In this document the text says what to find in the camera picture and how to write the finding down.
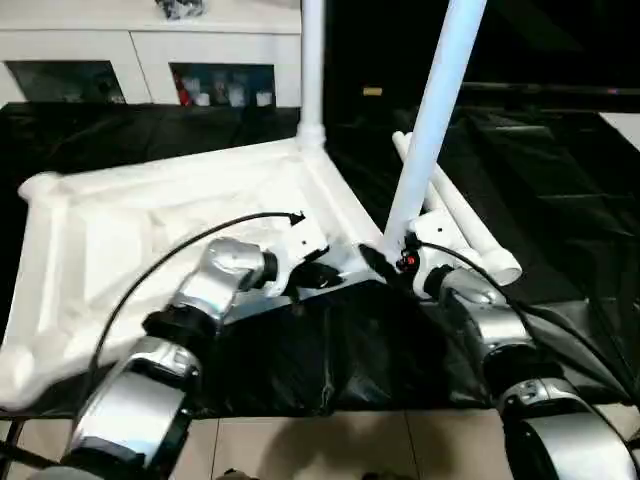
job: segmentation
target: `red object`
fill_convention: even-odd
[[[398,270],[404,273],[415,273],[418,269],[419,259],[416,255],[404,253],[402,258],[396,263]]]
[[[175,72],[173,73],[173,81],[176,84],[176,90],[178,90],[178,99],[180,100],[180,105],[191,105],[193,102],[191,101],[189,92],[187,92],[187,89],[184,88],[182,79]]]

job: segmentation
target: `black cable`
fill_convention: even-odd
[[[422,241],[419,241],[419,245],[424,246],[424,247],[428,247],[428,248],[431,248],[431,249],[434,249],[434,250],[439,250],[439,251],[444,252],[444,253],[446,253],[448,255],[451,255],[452,257],[455,257],[458,260],[460,260],[460,261],[466,263],[467,265],[469,265],[473,270],[475,270],[478,274],[480,274],[487,282],[489,282],[489,284],[493,288],[495,288],[505,298],[507,304],[513,309],[513,311],[516,313],[516,315],[518,315],[518,317],[522,321],[522,324],[524,325],[525,329],[527,330],[527,333],[529,334],[529,336],[535,342],[539,343],[540,345],[545,347],[547,350],[550,350],[551,352],[556,354],[558,357],[562,358],[563,361],[565,361],[565,363],[567,363],[569,366],[572,366],[571,364],[574,364],[580,370],[584,370],[584,366],[580,365],[578,362],[573,361],[566,354],[564,354],[562,352],[559,352],[557,349],[551,347],[550,345],[548,345],[546,342],[544,342],[543,340],[541,340],[539,338],[539,336],[535,333],[535,330],[532,327],[531,322],[527,318],[527,315],[523,311],[523,306],[526,309],[528,309],[530,307],[525,306],[525,304],[512,299],[507,294],[505,289],[502,288],[502,286],[498,282],[496,282],[493,279],[493,277],[489,274],[489,272],[487,272],[484,268],[482,268],[481,266],[477,265],[473,261],[469,260],[464,255],[459,254],[455,250],[451,250],[450,248],[443,247],[442,245],[437,245],[435,243],[422,242]],[[586,338],[584,338],[577,330],[575,330],[575,329],[573,329],[573,328],[571,328],[571,327],[569,327],[567,325],[564,325],[562,322],[558,321],[556,318],[554,318],[554,317],[552,317],[550,315],[541,316],[538,313],[535,313],[535,315],[537,317],[541,318],[542,320],[546,321],[547,323],[559,328],[563,332],[567,333],[568,335],[570,335],[571,337],[576,339],[580,344],[582,344],[582,346],[584,348],[586,348],[589,351],[589,353],[591,353],[591,355],[593,355],[600,362],[600,364],[605,367],[605,369],[609,372],[609,374],[620,384],[620,386],[623,388],[623,390],[625,391],[625,393],[627,394],[629,399],[633,402],[633,404],[636,406],[636,408],[638,408],[638,410],[640,410],[640,397],[636,394],[633,386],[629,385],[629,383],[626,381],[626,379],[624,379],[620,374],[618,374],[617,369],[611,364],[611,362],[609,362],[609,360],[607,360],[604,357],[604,355],[602,355],[598,350],[596,350],[589,343],[589,341]],[[596,380],[599,383],[602,383],[602,380],[600,380],[600,379],[596,379]]]
[[[109,330],[113,326],[118,314],[124,307],[127,300],[133,295],[133,293],[137,290],[137,288],[147,279],[149,276],[154,273],[158,268],[164,265],[169,259],[171,259],[174,255],[181,252],[185,248],[193,245],[194,243],[202,240],[209,235],[213,235],[214,233],[219,232],[220,230],[224,230],[225,228],[232,227],[239,223],[247,222],[249,220],[255,220],[258,218],[269,218],[269,217],[285,217],[291,221],[292,225],[300,222],[304,219],[303,214],[295,214],[295,213],[287,213],[287,212],[261,212],[261,213],[252,213],[250,215],[243,215],[242,217],[234,218],[233,220],[229,220],[228,222],[221,223],[220,225],[216,225],[215,227],[211,227],[204,232],[201,232],[193,237],[185,240],[180,243],[176,247],[172,248],[168,253],[163,255],[160,259],[158,259],[153,265],[151,265],[147,270],[145,270],[138,279],[133,282],[133,284],[129,287],[129,289],[122,296],[116,307],[113,309],[111,314],[109,315],[109,319],[105,324],[102,334],[100,335],[100,340],[96,344],[95,351],[93,352],[93,356],[91,357],[91,361],[89,362],[89,368],[86,373],[85,387],[80,396],[81,405],[89,398],[91,395],[91,391],[93,390],[93,385],[95,382],[96,372],[98,370],[98,362],[100,360],[100,354],[102,353],[102,349],[104,347],[104,343],[109,335]]]

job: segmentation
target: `white cabinet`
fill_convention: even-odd
[[[299,0],[205,5],[202,16],[168,21],[153,0],[0,0],[0,107],[178,104],[182,81],[193,103],[299,106]]]
[[[184,75],[214,104],[269,104],[272,98],[280,107],[300,105],[299,35],[132,32],[132,38],[154,103],[180,103],[182,70],[193,72]],[[240,90],[235,101],[232,87]]]
[[[127,103],[150,101],[129,32],[0,31],[0,106],[30,100],[34,95],[42,95],[38,99],[45,101],[82,95],[81,89],[86,90],[86,85],[78,86],[75,92],[65,92],[64,88],[71,87],[62,84],[76,80],[81,83],[78,77],[84,72],[104,77],[95,88],[114,89]]]

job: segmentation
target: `glass cabinet door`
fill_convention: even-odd
[[[28,102],[125,103],[108,61],[7,61]]]
[[[300,106],[300,35],[132,32],[153,103]]]
[[[25,101],[150,100],[128,32],[0,31],[0,107]]]
[[[171,63],[170,67],[181,105],[276,104],[273,65]]]

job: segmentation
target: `white pole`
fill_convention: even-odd
[[[411,136],[411,133],[407,133],[405,135],[402,132],[394,132],[391,136],[391,140],[393,140],[393,144],[396,146],[396,151],[398,152],[402,163],[407,161],[409,148],[411,147]],[[425,211],[427,212],[431,212],[433,210],[446,210],[447,212],[449,211],[444,201],[442,200],[442,197],[436,191],[436,187],[433,186],[432,182],[429,182],[429,186],[427,187],[427,193],[424,196],[423,206]]]
[[[385,251],[397,257],[408,223],[420,214],[455,106],[487,0],[449,0],[438,48],[422,97],[409,155],[384,232]]]
[[[302,111],[298,141],[302,147],[324,145],[322,95],[324,73],[324,0],[302,2]]]

